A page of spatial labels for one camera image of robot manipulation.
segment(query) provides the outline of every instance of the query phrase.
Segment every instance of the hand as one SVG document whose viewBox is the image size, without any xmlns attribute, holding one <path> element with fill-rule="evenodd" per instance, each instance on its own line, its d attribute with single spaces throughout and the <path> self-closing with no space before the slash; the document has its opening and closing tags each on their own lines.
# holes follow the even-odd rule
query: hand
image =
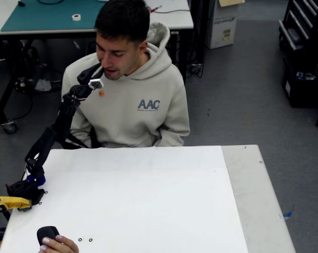
<svg viewBox="0 0 318 253">
<path fill-rule="evenodd" d="M 72 240 L 64 236 L 56 236 L 55 239 L 44 237 L 40 253 L 79 253 L 78 246 Z"/>
</svg>

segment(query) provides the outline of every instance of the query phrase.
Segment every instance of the blue object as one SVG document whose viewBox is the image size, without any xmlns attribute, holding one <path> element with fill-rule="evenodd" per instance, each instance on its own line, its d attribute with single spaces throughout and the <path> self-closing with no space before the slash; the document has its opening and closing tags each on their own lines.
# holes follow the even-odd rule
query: blue object
<svg viewBox="0 0 318 253">
<path fill-rule="evenodd" d="M 43 184 L 45 184 L 45 182 L 46 182 L 46 178 L 44 175 L 42 175 L 39 178 L 36 178 L 37 187 L 42 186 Z"/>
<path fill-rule="evenodd" d="M 99 10 L 105 2 L 97 0 L 64 0 L 56 5 L 45 5 L 37 0 L 23 0 L 8 18 L 2 32 L 93 29 Z M 72 20 L 80 14 L 81 20 Z"/>
<path fill-rule="evenodd" d="M 292 205 L 292 209 L 290 212 L 283 214 L 284 219 L 287 220 L 288 218 L 290 218 L 293 211 L 294 211 L 294 205 Z"/>
<path fill-rule="evenodd" d="M 46 182 L 46 178 L 44 175 L 42 175 L 39 178 L 35 178 L 32 175 L 28 175 L 26 178 L 26 182 L 31 183 L 32 181 L 36 181 L 37 187 L 42 186 Z"/>
</svg>

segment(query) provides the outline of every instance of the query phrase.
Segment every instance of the label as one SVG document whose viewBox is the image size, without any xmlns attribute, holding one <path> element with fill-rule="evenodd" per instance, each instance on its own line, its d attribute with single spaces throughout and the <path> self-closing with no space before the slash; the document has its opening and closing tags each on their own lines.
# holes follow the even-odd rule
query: label
<svg viewBox="0 0 318 253">
<path fill-rule="evenodd" d="M 231 22 L 231 21 L 234 21 L 235 18 L 236 17 L 229 17 L 229 18 L 225 18 L 223 20 L 215 20 L 214 25 L 219 25 L 222 23 Z"/>
<path fill-rule="evenodd" d="M 230 40 L 230 29 L 226 29 L 223 31 L 222 41 Z"/>
</svg>

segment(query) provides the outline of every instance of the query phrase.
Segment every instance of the aac logo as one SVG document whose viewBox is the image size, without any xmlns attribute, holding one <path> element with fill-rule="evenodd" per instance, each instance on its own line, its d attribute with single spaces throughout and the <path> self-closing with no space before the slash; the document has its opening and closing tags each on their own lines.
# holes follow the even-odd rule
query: aac logo
<svg viewBox="0 0 318 253">
<path fill-rule="evenodd" d="M 156 111 L 160 106 L 160 100 L 149 100 L 148 103 L 143 100 L 141 100 L 139 106 L 138 106 L 138 111 Z"/>
</svg>

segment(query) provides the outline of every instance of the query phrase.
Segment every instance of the nose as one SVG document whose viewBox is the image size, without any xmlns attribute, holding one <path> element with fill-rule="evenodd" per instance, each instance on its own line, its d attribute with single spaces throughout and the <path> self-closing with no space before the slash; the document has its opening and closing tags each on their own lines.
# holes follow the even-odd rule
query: nose
<svg viewBox="0 0 318 253">
<path fill-rule="evenodd" d="M 106 69 L 107 67 L 111 67 L 112 63 L 110 61 L 110 55 L 105 52 L 103 58 L 101 59 L 101 66 Z"/>
</svg>

